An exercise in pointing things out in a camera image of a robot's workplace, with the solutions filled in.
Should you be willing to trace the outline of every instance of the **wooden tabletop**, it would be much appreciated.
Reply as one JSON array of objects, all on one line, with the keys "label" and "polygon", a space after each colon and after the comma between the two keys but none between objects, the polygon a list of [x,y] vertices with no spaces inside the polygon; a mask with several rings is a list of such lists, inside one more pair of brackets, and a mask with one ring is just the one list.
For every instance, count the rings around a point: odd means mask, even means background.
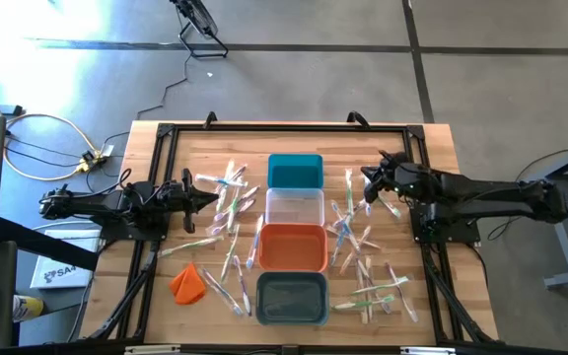
[{"label": "wooden tabletop", "polygon": [[[130,181],[146,180],[155,143],[157,121],[135,121],[128,139],[122,169],[132,169]],[[318,124],[335,124],[319,122]],[[438,170],[457,173],[458,161],[447,124],[424,124],[426,143],[431,166]],[[271,153],[317,153],[323,156],[323,173],[326,211],[325,221],[333,222],[335,216],[330,210],[329,200],[337,201],[345,209],[345,169],[354,172],[354,200],[363,196],[364,182],[360,168],[376,166],[379,163],[379,149],[388,152],[403,150],[401,136],[393,133],[356,132],[183,132],[177,145],[175,178],[180,179],[180,170],[189,168],[192,174],[222,176],[230,159],[237,165],[248,164],[245,180],[249,187],[260,185],[256,203],[241,216],[241,232],[237,255],[244,262],[252,242],[255,221],[264,212],[264,196],[267,188],[267,159]],[[162,154],[159,177],[165,170],[166,147]],[[207,182],[196,182],[196,187],[213,190]],[[368,324],[361,323],[360,313],[330,311],[329,319],[323,326],[263,326],[255,317],[238,318],[211,290],[198,303],[178,306],[169,290],[169,282],[190,262],[197,267],[206,267],[218,277],[230,240],[215,246],[182,250],[161,258],[157,266],[155,284],[146,342],[148,343],[227,343],[227,344],[301,344],[301,345],[429,345],[435,343],[429,303],[424,281],[424,269],[420,248],[412,240],[411,227],[406,205],[397,201],[395,194],[388,199],[400,209],[402,218],[396,220],[387,209],[376,202],[372,216],[364,213],[357,216],[352,224],[355,235],[360,236],[365,227],[372,226],[369,239],[382,250],[362,248],[364,254],[372,257],[372,273],[378,284],[389,283],[383,268],[389,260],[398,276],[413,278],[404,284],[406,297],[415,306],[419,322],[414,323],[396,295],[391,304],[392,312],[386,315],[380,307],[374,308],[374,319]],[[194,242],[205,237],[205,229],[212,224],[214,204],[194,216],[196,233],[189,235],[182,229],[182,214],[173,215],[168,238],[162,249]],[[328,234],[328,248],[335,245],[335,237]],[[89,304],[83,320],[81,336],[91,334],[107,318],[122,297],[133,250],[132,242],[118,242],[100,257],[96,270]],[[337,265],[341,265],[350,245],[344,244]],[[492,309],[485,285],[483,269],[476,255],[464,245],[449,245],[449,259],[455,283],[456,294],[470,315],[491,337],[497,337]],[[350,266],[343,276],[339,267],[332,267],[323,274],[328,280],[329,297],[332,305],[353,300],[348,294],[357,288],[354,268]],[[225,287],[242,304],[242,292],[232,269]],[[255,301],[255,282],[260,275],[259,265],[251,272],[245,271],[251,303]],[[383,293],[395,293],[390,290]],[[139,310],[139,297],[134,302],[131,326],[135,327]],[[448,322],[448,308],[442,305],[445,330],[451,333]]]}]

